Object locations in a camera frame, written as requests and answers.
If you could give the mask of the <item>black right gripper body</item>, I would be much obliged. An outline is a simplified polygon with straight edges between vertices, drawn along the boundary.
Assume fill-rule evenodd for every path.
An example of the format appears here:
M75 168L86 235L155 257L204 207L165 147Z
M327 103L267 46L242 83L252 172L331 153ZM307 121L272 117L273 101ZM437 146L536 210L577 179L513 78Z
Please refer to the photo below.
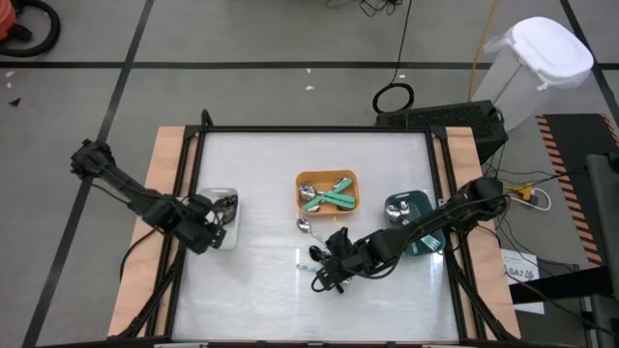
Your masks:
M352 243L348 228L342 227L326 241L330 257L323 263L322 280L345 280L352 276L380 279L387 275L387 264L378 255L375 239L386 232L379 229Z

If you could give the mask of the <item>white paper label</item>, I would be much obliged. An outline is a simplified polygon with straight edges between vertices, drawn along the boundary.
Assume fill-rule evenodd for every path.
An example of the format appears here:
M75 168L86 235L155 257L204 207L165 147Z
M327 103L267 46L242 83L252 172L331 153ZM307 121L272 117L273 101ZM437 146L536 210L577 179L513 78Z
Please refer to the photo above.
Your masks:
M540 278L538 259L535 255L508 249L502 249L501 254L510 285L516 284L518 281L526 282ZM516 304L515 310L541 315L545 314L545 306L541 302Z

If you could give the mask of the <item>black floor beam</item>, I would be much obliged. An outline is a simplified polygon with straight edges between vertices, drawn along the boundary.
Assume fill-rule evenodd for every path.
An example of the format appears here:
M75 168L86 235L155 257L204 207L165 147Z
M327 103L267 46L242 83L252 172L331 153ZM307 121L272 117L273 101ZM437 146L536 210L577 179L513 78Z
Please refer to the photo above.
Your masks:
M614 290L609 282L595 279L561 280L559 277L516 282L510 286L510 292L515 305L583 298L591 295L614 297Z

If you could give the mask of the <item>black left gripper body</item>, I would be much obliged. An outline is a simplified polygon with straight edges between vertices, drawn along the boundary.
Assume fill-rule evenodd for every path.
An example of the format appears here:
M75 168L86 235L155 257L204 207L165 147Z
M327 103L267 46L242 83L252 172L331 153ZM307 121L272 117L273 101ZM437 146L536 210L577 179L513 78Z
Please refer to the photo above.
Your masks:
M176 238L196 254L208 248L218 249L225 238L226 231L215 222L209 222L196 210L185 207L181 210L181 220L176 225Z

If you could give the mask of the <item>black hazard-striped mat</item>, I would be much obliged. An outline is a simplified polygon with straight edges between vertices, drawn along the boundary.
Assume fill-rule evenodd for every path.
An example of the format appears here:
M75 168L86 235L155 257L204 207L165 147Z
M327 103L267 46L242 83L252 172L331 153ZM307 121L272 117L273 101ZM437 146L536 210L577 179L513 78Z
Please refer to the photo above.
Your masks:
M539 115L536 123L588 265L600 267L607 256L586 157L619 152L619 135L603 113Z

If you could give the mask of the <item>white lidded trash can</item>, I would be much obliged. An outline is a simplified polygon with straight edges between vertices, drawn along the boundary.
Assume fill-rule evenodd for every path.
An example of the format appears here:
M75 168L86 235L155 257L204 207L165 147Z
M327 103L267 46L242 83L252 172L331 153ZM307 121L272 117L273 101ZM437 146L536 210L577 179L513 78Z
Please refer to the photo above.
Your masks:
M564 90L579 87L594 58L585 44L560 23L542 16L523 19L484 45L497 56L473 95L490 101L511 131Z

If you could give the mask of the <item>light wooden table board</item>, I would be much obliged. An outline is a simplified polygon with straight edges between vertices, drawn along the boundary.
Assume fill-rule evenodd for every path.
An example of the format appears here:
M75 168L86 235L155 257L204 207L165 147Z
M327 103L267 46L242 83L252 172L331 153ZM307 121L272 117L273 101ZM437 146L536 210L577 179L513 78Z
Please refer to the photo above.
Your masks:
M440 196L449 198L464 184L482 176L472 130L435 127L433 145L440 182ZM507 332L520 338L501 246L494 222L482 221L467 237L466 251L458 250L459 264L470 258L475 286L492 314Z
M197 139L185 127L158 129L144 186L178 196L189 192ZM138 315L173 263L178 243L138 219L108 334L118 336Z

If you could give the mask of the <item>black perforated computer case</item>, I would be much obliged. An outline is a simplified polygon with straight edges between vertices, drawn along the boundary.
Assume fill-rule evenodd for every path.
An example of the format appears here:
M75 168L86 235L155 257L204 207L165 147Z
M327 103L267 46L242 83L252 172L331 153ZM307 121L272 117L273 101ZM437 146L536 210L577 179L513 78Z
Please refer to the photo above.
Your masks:
M472 101L415 108L376 116L383 128L470 128L480 163L487 161L509 137L501 111L491 101Z

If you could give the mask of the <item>white plastic bin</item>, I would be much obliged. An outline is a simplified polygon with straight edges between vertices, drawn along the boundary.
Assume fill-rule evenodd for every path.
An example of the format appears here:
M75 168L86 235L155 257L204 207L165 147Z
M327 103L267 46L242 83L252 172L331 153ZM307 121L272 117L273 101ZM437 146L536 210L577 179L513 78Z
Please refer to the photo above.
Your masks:
M232 194L238 195L238 191L235 188L201 188L197 191L197 193L201 196L208 198L213 203L213 205L220 198ZM240 227L240 216L241 205L238 196L238 207L236 216L234 218L231 218L230 222L227 224L220 223L220 227L226 231L226 235L219 250L232 250L237 246ZM215 212L209 213L207 215L207 219L212 222L217 222Z

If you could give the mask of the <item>dark teal plastic bin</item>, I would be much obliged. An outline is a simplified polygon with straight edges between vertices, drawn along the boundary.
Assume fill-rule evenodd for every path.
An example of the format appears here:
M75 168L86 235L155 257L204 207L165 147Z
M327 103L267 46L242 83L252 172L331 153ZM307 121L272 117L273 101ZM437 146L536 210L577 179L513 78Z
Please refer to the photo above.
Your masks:
M413 220L419 218L421 215L429 213L433 210L433 207L429 201L427 194L422 190L411 190L407 192L393 194L385 200L384 209L388 205L394 205L397 208L399 208L400 201L406 201L409 204L410 214L407 216L401 216L396 223L391 223L389 221L393 227L405 226L409 224L410 222L412 222ZM446 239L441 230L436 230L430 234L433 234L434 236L442 235L444 238L444 242L445 242L444 247L446 246ZM411 244L407 247L405 252L409 255L414 255L411 253Z

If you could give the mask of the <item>orange shop vacuum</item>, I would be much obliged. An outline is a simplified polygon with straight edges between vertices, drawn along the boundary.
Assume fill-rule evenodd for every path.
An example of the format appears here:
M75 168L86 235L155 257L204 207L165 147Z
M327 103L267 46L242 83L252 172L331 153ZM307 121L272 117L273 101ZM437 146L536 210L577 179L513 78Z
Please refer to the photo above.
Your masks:
M14 0L0 0L0 42L11 36L16 25Z

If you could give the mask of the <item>orange plastic bin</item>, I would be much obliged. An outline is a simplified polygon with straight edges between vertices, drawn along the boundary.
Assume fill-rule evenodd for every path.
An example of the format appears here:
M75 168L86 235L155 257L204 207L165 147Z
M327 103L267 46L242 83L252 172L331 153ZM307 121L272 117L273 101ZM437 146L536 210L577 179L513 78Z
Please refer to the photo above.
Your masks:
M306 203L306 200L302 199L299 195L299 185L301 185L302 183L307 183L315 187L319 191L330 191L333 189L335 182L341 178L351 178L353 180L353 184L350 187L345 188L342 193L354 196L357 199L355 209L342 210L337 208L333 204L323 202L320 204L319 209L316 212L306 212L302 210L302 206ZM308 217L335 217L352 214L359 207L361 202L357 176L353 171L347 169L302 171L296 177L295 186L297 189L297 207L303 214Z

